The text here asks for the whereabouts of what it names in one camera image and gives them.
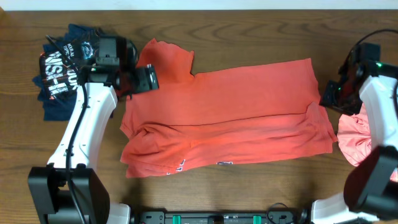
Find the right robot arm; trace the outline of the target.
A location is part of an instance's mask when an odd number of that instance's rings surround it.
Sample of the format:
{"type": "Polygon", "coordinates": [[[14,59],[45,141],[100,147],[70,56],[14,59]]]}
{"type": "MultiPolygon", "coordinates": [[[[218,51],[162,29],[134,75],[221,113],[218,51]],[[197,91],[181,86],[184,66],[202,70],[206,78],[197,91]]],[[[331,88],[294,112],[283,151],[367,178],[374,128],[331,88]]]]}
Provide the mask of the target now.
{"type": "Polygon", "coordinates": [[[320,105],[345,115],[365,107],[372,151],[347,177],[344,191],[316,200],[311,223],[373,223],[397,219],[397,67],[380,61],[377,44],[356,44],[329,81],[320,105]]]}

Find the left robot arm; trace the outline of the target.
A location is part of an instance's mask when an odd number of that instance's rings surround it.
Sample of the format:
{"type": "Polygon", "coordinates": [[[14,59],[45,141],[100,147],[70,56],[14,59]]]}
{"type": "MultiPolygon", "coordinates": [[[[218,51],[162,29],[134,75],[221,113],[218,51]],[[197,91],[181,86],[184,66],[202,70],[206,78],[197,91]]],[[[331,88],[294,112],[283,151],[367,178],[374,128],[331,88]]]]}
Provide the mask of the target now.
{"type": "Polygon", "coordinates": [[[132,223],[130,206],[112,203],[96,174],[105,127],[119,95],[159,88],[151,64],[137,67],[137,49],[124,37],[102,35],[95,47],[82,42],[77,62],[70,49],[47,56],[47,71],[77,77],[76,102],[63,138],[46,166],[31,168],[28,185],[41,223],[132,223]]]}

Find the red-orange t-shirt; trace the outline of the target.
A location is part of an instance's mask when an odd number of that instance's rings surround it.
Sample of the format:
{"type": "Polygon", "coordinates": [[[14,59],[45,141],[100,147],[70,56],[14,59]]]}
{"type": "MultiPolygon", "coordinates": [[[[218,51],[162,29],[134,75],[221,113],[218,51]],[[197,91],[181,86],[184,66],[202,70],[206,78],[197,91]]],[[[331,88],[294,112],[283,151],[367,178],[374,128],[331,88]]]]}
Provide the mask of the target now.
{"type": "Polygon", "coordinates": [[[127,97],[127,177],[330,153],[337,140],[309,58],[192,74],[194,53],[151,40],[159,89],[127,97]]]}

